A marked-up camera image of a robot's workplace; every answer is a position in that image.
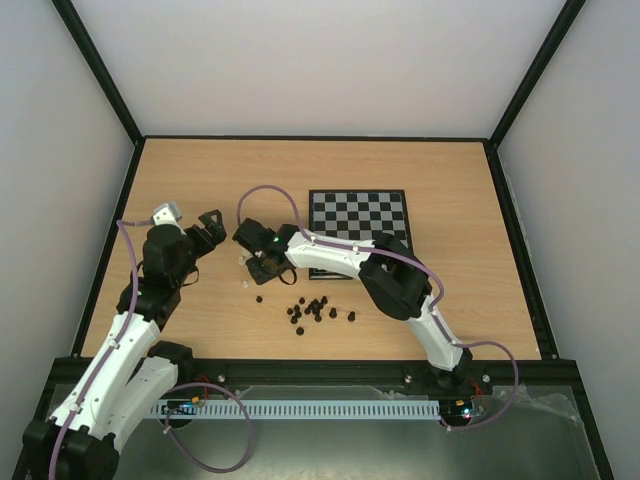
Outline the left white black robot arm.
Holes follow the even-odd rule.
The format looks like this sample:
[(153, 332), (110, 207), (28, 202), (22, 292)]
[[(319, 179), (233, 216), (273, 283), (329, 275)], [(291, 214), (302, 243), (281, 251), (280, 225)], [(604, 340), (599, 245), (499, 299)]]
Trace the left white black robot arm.
[(162, 341), (160, 333), (181, 301), (197, 261), (226, 238), (222, 214), (206, 212), (183, 228), (177, 206), (164, 203), (143, 221), (137, 255), (127, 232), (130, 281), (120, 295), (98, 353), (70, 393), (45, 420), (32, 420), (22, 437), (34, 479), (111, 479), (122, 450), (151, 407), (189, 378), (190, 348)]

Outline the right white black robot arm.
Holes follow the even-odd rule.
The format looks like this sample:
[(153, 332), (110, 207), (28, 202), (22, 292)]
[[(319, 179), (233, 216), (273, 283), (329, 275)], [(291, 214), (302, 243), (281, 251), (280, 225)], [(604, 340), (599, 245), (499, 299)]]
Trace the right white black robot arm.
[(472, 354), (440, 313), (435, 279), (395, 236), (344, 240), (292, 224), (274, 231), (247, 218), (233, 240), (250, 253), (247, 269), (258, 285), (287, 270), (317, 269), (356, 279), (384, 315), (406, 323), (423, 347), (441, 388), (455, 392), (471, 379)]

